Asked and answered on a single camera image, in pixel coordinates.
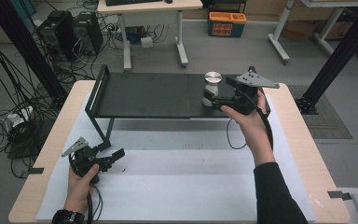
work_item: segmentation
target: white paper sheet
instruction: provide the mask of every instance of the white paper sheet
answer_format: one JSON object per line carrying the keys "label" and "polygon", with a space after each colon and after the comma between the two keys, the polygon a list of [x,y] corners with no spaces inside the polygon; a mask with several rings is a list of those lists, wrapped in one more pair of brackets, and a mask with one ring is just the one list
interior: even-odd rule
{"label": "white paper sheet", "polygon": [[[293,198],[307,220],[314,221],[307,192],[269,96],[268,102],[276,160]],[[108,119],[98,122],[106,130]],[[98,157],[108,156],[122,147],[126,156],[108,172],[99,173],[101,181],[97,187],[103,196],[100,220],[255,221],[253,157],[248,147],[230,148],[227,122],[228,119],[115,120],[110,138],[112,147]],[[229,129],[232,145],[243,145],[244,137],[235,121]],[[79,136],[91,147],[102,142],[84,109],[62,151]],[[63,207],[68,169],[68,159],[60,158],[48,182],[37,220],[51,220]],[[95,193],[93,201],[97,203]]]}

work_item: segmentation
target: keyboard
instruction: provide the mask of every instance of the keyboard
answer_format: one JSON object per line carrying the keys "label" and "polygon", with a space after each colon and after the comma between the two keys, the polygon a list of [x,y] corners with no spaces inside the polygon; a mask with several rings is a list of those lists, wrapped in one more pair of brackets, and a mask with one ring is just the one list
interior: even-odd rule
{"label": "keyboard", "polygon": [[119,6],[137,3],[161,2],[161,0],[106,0],[106,6]]}

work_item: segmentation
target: black tape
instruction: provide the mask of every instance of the black tape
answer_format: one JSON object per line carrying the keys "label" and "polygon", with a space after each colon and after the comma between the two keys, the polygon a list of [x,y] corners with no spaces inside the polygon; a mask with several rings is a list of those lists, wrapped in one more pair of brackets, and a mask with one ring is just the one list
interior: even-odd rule
{"label": "black tape", "polygon": [[351,195],[349,193],[342,193],[342,191],[327,191],[330,198],[340,198],[342,201],[351,200]]}
{"label": "black tape", "polygon": [[30,175],[41,175],[43,174],[43,172],[45,171],[45,168],[30,168],[30,170],[28,171],[28,174]]}

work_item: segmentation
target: silver lid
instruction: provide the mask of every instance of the silver lid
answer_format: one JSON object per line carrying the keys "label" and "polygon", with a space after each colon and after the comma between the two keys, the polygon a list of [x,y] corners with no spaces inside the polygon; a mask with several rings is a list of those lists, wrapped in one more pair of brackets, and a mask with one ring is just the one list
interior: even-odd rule
{"label": "silver lid", "polygon": [[216,72],[209,72],[205,74],[205,83],[210,86],[218,86],[222,80],[222,75]]}

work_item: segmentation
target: desk foot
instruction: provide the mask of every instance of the desk foot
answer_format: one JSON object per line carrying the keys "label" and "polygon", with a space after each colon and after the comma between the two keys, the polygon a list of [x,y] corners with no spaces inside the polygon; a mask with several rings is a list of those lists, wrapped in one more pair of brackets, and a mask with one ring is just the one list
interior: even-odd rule
{"label": "desk foot", "polygon": [[318,44],[329,54],[331,55],[334,51],[334,49],[323,39],[321,38],[321,35],[318,33],[313,34],[316,41],[318,41]]}
{"label": "desk foot", "polygon": [[182,66],[186,67],[188,65],[187,55],[185,52],[185,47],[183,46],[183,43],[178,43],[178,37],[176,39],[176,47],[179,51],[180,61],[182,62]]}
{"label": "desk foot", "polygon": [[290,60],[289,55],[286,53],[286,51],[284,51],[278,40],[274,39],[274,34],[268,34],[268,38],[271,41],[271,43],[274,45],[278,53],[281,55],[281,58],[283,60],[283,65],[286,65],[286,63],[289,62]]}
{"label": "desk foot", "polygon": [[124,71],[131,70],[131,47],[128,41],[127,47],[124,46]]}

